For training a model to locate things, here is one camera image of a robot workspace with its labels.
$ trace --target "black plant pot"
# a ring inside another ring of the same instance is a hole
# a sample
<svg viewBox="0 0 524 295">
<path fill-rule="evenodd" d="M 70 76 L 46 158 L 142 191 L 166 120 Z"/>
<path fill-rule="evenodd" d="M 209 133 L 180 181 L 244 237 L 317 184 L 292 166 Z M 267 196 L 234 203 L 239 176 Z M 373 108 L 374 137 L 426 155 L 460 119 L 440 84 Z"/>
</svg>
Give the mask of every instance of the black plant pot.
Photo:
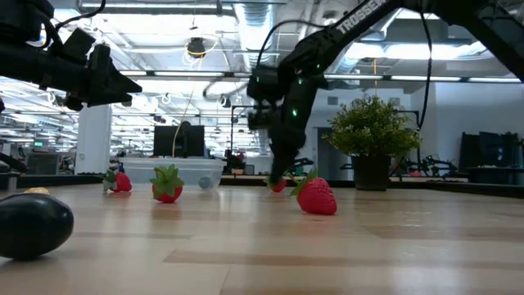
<svg viewBox="0 0 524 295">
<path fill-rule="evenodd" d="M 389 156 L 359 156 L 351 157 L 355 177 L 355 187 L 358 190 L 385 191 L 390 182 Z"/>
</svg>

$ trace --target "red strawberry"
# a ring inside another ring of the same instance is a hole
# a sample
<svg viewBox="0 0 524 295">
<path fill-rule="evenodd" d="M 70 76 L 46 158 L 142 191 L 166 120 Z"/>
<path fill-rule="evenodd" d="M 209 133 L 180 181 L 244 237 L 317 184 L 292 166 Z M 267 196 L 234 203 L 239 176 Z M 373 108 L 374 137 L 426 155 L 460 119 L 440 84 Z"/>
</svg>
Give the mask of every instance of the red strawberry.
<svg viewBox="0 0 524 295">
<path fill-rule="evenodd" d="M 182 193 L 183 181 L 178 177 L 178 169 L 171 165 L 169 168 L 155 168 L 155 178 L 149 181 L 153 184 L 153 197 L 158 202 L 173 203 Z"/>
<path fill-rule="evenodd" d="M 117 174 L 115 174 L 115 172 L 108 170 L 103 183 L 104 191 L 110 189 L 115 193 L 119 193 L 130 192 L 131 189 L 133 189 L 133 185 L 131 185 L 131 180 L 126 174 L 122 172 L 118 172 Z"/>
<path fill-rule="evenodd" d="M 319 178 L 318 170 L 312 170 L 298 183 L 291 195 L 296 195 L 300 208 L 311 214 L 334 215 L 337 201 L 326 180 Z"/>
<path fill-rule="evenodd" d="M 271 189 L 274 193 L 280 193 L 282 190 L 284 190 L 286 188 L 286 184 L 287 184 L 287 181 L 282 178 L 282 180 L 280 181 L 280 184 L 271 184 L 269 182 L 269 178 L 267 178 L 265 181 L 264 181 L 266 184 L 268 184 L 268 188 Z"/>
<path fill-rule="evenodd" d="M 162 193 L 156 198 L 156 200 L 158 202 L 163 202 L 163 203 L 174 203 L 182 194 L 182 190 L 183 190 L 183 187 L 175 188 L 173 197 L 171 197 L 167 193 Z M 155 193 L 156 193 L 156 186 L 153 184 L 153 194 Z"/>
</svg>

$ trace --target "black eggplant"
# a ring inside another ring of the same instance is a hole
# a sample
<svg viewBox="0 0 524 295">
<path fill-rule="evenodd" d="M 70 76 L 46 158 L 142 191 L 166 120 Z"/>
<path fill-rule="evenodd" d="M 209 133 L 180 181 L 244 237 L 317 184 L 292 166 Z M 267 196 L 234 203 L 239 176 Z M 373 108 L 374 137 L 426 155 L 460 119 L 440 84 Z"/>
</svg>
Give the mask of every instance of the black eggplant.
<svg viewBox="0 0 524 295">
<path fill-rule="evenodd" d="M 62 245 L 73 233 L 75 218 L 64 203 L 41 193 L 0 200 L 0 256 L 32 260 Z"/>
</svg>

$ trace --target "black monitor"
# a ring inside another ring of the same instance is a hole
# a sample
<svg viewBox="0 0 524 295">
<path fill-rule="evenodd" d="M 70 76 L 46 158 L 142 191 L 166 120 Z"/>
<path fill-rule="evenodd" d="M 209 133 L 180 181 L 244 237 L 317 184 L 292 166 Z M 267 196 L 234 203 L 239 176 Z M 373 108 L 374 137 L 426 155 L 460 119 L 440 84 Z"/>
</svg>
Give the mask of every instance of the black monitor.
<svg viewBox="0 0 524 295">
<path fill-rule="evenodd" d="M 171 157 L 173 139 L 178 126 L 155 126 L 153 156 Z M 205 130 L 204 126 L 188 126 L 180 129 L 175 142 L 175 157 L 203 157 Z"/>
</svg>

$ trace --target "clear plastic bin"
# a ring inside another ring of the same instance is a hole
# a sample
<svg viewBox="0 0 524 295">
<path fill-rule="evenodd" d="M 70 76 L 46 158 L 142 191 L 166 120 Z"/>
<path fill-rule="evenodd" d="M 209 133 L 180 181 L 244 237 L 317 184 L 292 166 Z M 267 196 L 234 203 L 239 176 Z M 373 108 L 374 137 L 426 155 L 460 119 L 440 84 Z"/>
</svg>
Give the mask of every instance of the clear plastic bin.
<svg viewBox="0 0 524 295">
<path fill-rule="evenodd" d="M 174 164 L 178 168 L 178 177 L 184 182 L 184 187 L 195 186 L 201 189 L 217 189 L 222 178 L 225 161 L 202 158 L 120 158 L 124 164 L 125 174 L 132 184 L 149 184 L 149 179 L 155 178 L 156 167 L 169 167 Z"/>
</svg>

